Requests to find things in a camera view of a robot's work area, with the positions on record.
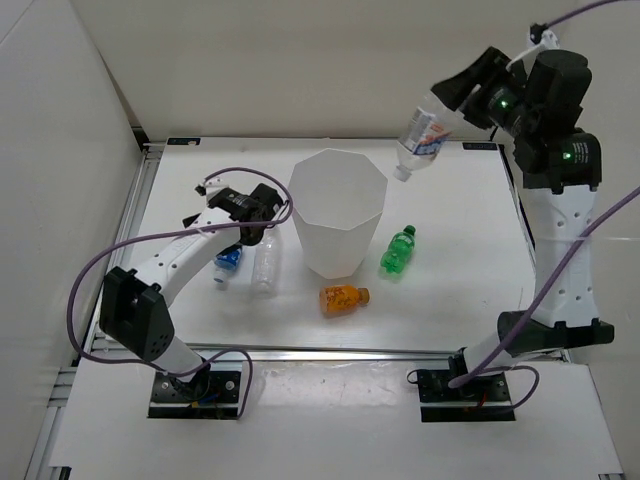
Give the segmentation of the green plastic soda bottle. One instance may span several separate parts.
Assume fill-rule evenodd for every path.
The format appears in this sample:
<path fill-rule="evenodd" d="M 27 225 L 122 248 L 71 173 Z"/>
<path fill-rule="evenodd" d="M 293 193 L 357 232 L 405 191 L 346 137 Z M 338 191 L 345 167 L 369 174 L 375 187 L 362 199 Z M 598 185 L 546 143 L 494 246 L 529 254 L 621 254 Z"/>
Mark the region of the green plastic soda bottle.
<path fill-rule="evenodd" d="M 380 260 L 380 271 L 384 276 L 400 275 L 410 262 L 415 249 L 416 228 L 407 225 L 396 233 Z"/>

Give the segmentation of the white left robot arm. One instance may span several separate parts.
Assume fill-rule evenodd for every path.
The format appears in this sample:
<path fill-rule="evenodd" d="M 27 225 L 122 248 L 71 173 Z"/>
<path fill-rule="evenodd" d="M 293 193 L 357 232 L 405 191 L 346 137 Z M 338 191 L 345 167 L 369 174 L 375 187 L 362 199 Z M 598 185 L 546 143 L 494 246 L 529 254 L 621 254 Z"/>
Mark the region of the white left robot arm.
<path fill-rule="evenodd" d="M 206 207 L 162 249 L 125 270 L 111 269 L 104 278 L 100 329 L 138 359 L 177 374 L 175 388 L 188 400 L 206 395 L 210 377 L 202 357 L 175 333 L 169 307 L 180 291 L 215 257 L 238 246 L 254 246 L 265 223 L 284 200 L 260 183 L 246 195 L 218 187 Z"/>

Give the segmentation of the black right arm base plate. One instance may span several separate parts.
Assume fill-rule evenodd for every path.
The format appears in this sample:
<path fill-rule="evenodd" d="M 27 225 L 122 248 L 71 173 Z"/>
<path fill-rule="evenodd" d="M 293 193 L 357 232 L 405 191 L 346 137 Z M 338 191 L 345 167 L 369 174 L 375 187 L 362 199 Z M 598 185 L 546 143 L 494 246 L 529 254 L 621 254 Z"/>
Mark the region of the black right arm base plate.
<path fill-rule="evenodd" d="M 448 387 L 447 370 L 419 369 L 409 383 L 418 388 L 422 423 L 512 422 L 515 413 L 504 373 L 480 376 L 460 389 Z"/>

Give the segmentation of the orange plastic bottle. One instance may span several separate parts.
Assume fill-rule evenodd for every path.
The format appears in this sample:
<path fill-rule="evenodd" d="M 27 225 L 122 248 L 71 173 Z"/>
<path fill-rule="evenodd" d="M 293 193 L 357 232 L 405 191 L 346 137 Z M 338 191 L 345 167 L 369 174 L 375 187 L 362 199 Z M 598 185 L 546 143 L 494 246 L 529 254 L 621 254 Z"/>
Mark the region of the orange plastic bottle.
<path fill-rule="evenodd" d="M 370 292 L 367 288 L 335 285 L 325 287 L 319 292 L 321 312 L 328 317 L 351 313 L 359 307 L 367 306 L 369 302 Z"/>

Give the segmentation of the blue label clear plastic bottle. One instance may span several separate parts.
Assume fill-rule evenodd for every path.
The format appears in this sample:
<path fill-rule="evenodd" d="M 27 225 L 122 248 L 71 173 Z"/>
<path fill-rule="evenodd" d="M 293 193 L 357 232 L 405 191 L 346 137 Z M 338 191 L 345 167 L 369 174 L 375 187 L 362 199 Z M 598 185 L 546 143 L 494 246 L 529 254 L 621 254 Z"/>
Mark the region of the blue label clear plastic bottle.
<path fill-rule="evenodd" d="M 216 288 L 224 290 L 227 288 L 229 282 L 233 279 L 243 257 L 243 247 L 237 246 L 236 248 L 221 253 L 216 256 L 214 260 L 214 275 L 213 279 L 216 283 Z"/>

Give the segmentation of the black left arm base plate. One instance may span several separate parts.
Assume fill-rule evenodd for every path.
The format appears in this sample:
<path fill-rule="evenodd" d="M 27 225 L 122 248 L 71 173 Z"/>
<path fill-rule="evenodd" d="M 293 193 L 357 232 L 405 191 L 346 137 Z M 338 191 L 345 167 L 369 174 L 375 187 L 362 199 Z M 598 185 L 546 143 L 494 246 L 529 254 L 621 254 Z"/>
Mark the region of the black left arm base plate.
<path fill-rule="evenodd" d="M 237 420 L 241 406 L 241 362 L 216 362 L 204 382 L 192 385 L 156 373 L 147 417 L 171 420 Z"/>

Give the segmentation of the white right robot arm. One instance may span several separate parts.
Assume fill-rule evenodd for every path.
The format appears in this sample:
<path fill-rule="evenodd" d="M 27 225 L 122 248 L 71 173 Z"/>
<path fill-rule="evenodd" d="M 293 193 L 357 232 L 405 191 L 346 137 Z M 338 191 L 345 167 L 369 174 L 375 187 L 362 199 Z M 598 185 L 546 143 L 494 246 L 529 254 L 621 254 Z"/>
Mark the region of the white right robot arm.
<path fill-rule="evenodd" d="M 537 354 L 609 344 L 613 325 L 601 320 L 593 293 L 590 235 L 602 181 L 599 140 L 577 125 L 592 81 L 587 59 L 551 49 L 530 68 L 495 47 L 432 93 L 474 126 L 497 126 L 513 141 L 511 161 L 534 243 L 535 291 L 524 311 L 499 315 L 495 333 L 451 360 L 449 387 L 470 400 L 484 374 Z"/>

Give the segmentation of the clear unlabelled plastic bottle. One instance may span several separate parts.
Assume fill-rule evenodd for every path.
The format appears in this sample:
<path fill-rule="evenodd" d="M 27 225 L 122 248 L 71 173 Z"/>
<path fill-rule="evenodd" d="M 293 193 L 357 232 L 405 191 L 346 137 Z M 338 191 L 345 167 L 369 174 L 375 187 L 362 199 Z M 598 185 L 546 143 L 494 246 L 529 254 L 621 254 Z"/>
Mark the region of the clear unlabelled plastic bottle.
<path fill-rule="evenodd" d="M 258 298 L 276 294 L 282 258 L 282 241 L 277 229 L 267 230 L 257 245 L 251 278 L 251 290 Z"/>

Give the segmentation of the white octagonal bin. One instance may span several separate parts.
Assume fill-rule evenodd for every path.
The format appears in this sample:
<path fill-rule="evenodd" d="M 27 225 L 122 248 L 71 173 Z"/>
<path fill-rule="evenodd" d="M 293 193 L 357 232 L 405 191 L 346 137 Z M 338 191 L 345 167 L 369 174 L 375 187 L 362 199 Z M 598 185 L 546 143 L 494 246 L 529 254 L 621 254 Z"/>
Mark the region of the white octagonal bin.
<path fill-rule="evenodd" d="M 382 216 L 387 177 L 364 154 L 325 149 L 298 162 L 289 181 L 305 264 L 325 279 L 349 277 Z"/>

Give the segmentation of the aluminium table edge rail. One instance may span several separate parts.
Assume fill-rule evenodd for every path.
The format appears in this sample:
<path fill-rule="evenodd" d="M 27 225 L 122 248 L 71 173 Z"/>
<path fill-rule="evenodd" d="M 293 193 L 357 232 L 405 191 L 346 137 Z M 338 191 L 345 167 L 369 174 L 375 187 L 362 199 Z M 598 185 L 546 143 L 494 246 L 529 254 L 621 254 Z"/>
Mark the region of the aluminium table edge rail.
<path fill-rule="evenodd" d="M 361 153 L 385 175 L 396 147 L 379 139 L 204 138 L 196 146 L 155 147 L 135 179 L 119 239 L 163 232 L 202 210 L 196 184 L 223 170 L 248 192 L 258 182 L 288 181 L 294 166 L 325 149 Z M 380 260 L 393 236 L 416 228 L 404 272 L 384 276 Z M 282 267 L 273 298 L 250 289 L 254 254 L 218 290 L 211 269 L 180 293 L 171 316 L 180 339 L 209 353 L 239 346 L 258 361 L 445 357 L 485 339 L 500 313 L 524 310 L 534 296 L 530 240 L 498 149 L 447 144 L 435 163 L 407 182 L 390 179 L 381 220 L 349 283 L 369 289 L 370 304 L 329 319 L 319 309 L 325 280 L 304 263 L 292 222 L 281 229 Z"/>

